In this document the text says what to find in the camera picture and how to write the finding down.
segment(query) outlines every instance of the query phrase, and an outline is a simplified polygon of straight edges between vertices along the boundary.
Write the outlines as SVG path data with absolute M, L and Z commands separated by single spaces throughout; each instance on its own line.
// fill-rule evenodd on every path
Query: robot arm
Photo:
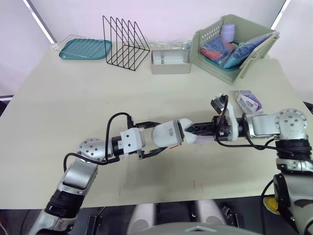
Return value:
M 278 148 L 276 164 L 281 170 L 280 174 L 274 176 L 279 211 L 300 234 L 313 234 L 313 163 L 305 133 L 305 116 L 298 110 L 286 109 L 272 115 L 235 118 L 232 106 L 227 104 L 226 99 L 227 96 L 219 95 L 211 102 L 219 114 L 227 108 L 222 125 L 219 125 L 220 116 L 204 123 L 192 123 L 182 118 L 163 124 L 143 122 L 129 125 L 128 120 L 128 130 L 108 141 L 107 160 L 103 140 L 89 138 L 83 141 L 77 154 L 85 160 L 76 159 L 65 171 L 57 190 L 46 209 L 41 211 L 29 235 L 39 234 L 42 230 L 65 233 L 71 230 L 96 177 L 99 164 L 117 162 L 120 155 L 137 153 L 139 159 L 155 156 L 168 146 L 182 144 L 183 141 L 199 143 L 216 138 L 220 141 L 235 141 L 238 137 L 275 138 Z M 143 131 L 147 128 L 153 128 L 152 141 L 158 148 L 145 154 L 142 150 L 145 146 Z

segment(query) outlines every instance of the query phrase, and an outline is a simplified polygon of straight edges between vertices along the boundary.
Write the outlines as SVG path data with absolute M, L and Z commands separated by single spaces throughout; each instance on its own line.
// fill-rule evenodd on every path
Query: black cable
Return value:
M 94 161 L 94 160 L 91 160 L 89 158 L 85 158 L 77 153 L 68 153 L 65 155 L 64 157 L 64 160 L 63 160 L 63 170 L 64 172 L 67 170 L 67 159 L 69 156 L 74 156 L 76 158 L 79 158 L 79 159 L 82 159 L 86 162 L 90 162 L 90 163 L 94 163 L 94 164 L 97 164 L 97 165 L 106 165 L 108 164 L 108 146 L 109 146 L 109 131 L 110 131 L 110 125 L 111 125 L 111 122 L 112 120 L 119 116 L 119 115 L 125 115 L 127 116 L 127 118 L 131 118 L 131 116 L 128 114 L 128 113 L 117 113 L 117 114 L 114 114 L 108 121 L 108 124 L 107 124 L 107 132 L 106 132 L 106 142 L 105 142 L 105 161 L 100 163 L 98 161 Z
M 271 143 L 271 142 L 273 142 L 275 139 L 270 139 L 269 141 L 267 141 L 264 145 L 265 146 L 268 146 L 269 145 L 269 143 Z
M 261 224 L 262 224 L 262 234 L 266 234 L 266 229 L 265 229 L 265 221 L 264 221 L 264 212 L 263 212 L 263 198 L 264 195 L 269 188 L 269 186 L 273 183 L 273 180 L 271 180 L 263 189 L 263 192 L 261 194 L 261 199 L 260 199 L 260 213 L 261 213 Z
M 25 217 L 24 217 L 24 219 L 23 219 L 23 221 L 22 221 L 22 224 L 21 224 L 21 229 L 20 229 L 20 235 L 22 235 L 22 234 L 23 234 L 23 227 L 24 227 L 24 223 L 25 223 L 25 220 L 26 220 L 26 218 L 27 218 L 27 216 L 28 216 L 29 212 L 30 212 L 30 210 L 28 210 L 28 211 L 27 211 L 27 213 L 26 213 L 26 215 L 25 215 Z
M 89 159 L 89 158 L 85 158 L 85 157 L 83 157 L 83 156 L 81 156 L 81 155 L 79 155 L 77 153 L 68 153 L 68 154 L 65 155 L 64 160 L 63 160 L 63 170 L 64 170 L 64 172 L 66 172 L 66 170 L 67 170 L 67 159 L 68 159 L 69 156 L 74 156 L 74 157 L 80 158 L 80 159 L 82 159 L 82 160 L 84 160 L 86 162 L 95 163 L 97 165 L 106 165 L 106 164 L 108 164 L 107 162 L 100 163 L 98 161 L 95 161 L 95 160 L 92 160 L 92 159 Z
M 109 146 L 109 131 L 110 131 L 110 125 L 111 125 L 111 122 L 112 120 L 119 116 L 119 115 L 125 115 L 127 116 L 128 118 L 131 118 L 131 116 L 128 114 L 128 113 L 117 113 L 117 114 L 114 114 L 108 121 L 108 124 L 107 124 L 107 134 L 106 134 L 106 149 L 105 149 L 105 158 L 106 158 L 106 162 L 108 162 L 108 146 Z

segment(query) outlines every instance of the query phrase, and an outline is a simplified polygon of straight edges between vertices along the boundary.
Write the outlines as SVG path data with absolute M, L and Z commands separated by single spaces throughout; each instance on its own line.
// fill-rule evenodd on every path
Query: gray floor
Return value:
M 231 207 L 234 212 L 244 215 L 245 228 L 257 233 L 262 232 L 259 211 L 259 197 L 244 197 L 216 200 L 220 208 L 224 205 Z M 157 214 L 157 223 L 190 221 L 189 202 L 161 203 Z M 103 212 L 102 225 L 97 235 L 123 235 L 131 218 L 134 206 L 107 207 Z M 7 228 L 9 235 L 19 235 L 21 224 L 28 210 L 1 210 L 0 220 Z M 99 208 L 81 209 L 78 220 L 70 232 L 71 235 L 85 235 L 88 216 L 98 214 Z M 297 234 L 279 215 L 265 211 L 265 224 L 268 235 Z M 25 220 L 22 234 L 27 234 L 40 210 L 30 210 Z

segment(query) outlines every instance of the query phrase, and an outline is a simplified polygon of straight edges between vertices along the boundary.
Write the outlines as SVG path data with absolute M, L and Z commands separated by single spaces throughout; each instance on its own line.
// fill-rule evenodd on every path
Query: gray plastic basket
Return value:
M 224 71 L 219 67 L 206 61 L 204 55 L 199 52 L 199 48 L 202 44 L 210 41 L 212 38 L 218 36 L 223 24 L 235 24 L 235 40 L 239 42 L 247 42 L 248 40 L 261 36 L 266 33 L 275 32 L 270 28 L 259 25 L 257 23 L 248 21 L 244 18 L 227 15 L 221 17 L 219 21 L 210 25 L 205 29 L 197 31 L 192 39 L 191 46 L 191 62 L 201 69 L 215 75 L 219 79 L 228 84 L 233 84 L 237 78 L 243 78 L 244 74 L 248 70 L 254 61 L 260 58 L 264 58 L 269 49 L 273 46 L 275 41 L 279 38 L 279 33 L 273 34 L 262 42 L 253 52 L 246 58 L 241 66 L 234 71 Z

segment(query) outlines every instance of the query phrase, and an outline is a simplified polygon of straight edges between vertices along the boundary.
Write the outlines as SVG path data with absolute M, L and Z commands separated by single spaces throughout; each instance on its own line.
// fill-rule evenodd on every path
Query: wire dish rack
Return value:
M 58 43 L 54 50 L 60 52 L 62 59 L 101 59 L 106 56 L 111 42 L 86 38 L 78 35 L 69 35 Z
M 104 40 L 110 34 L 110 41 L 115 41 L 114 51 L 111 47 L 111 56 L 106 57 L 107 63 L 135 71 L 149 54 L 149 46 L 136 22 L 113 17 L 109 19 L 102 16 Z

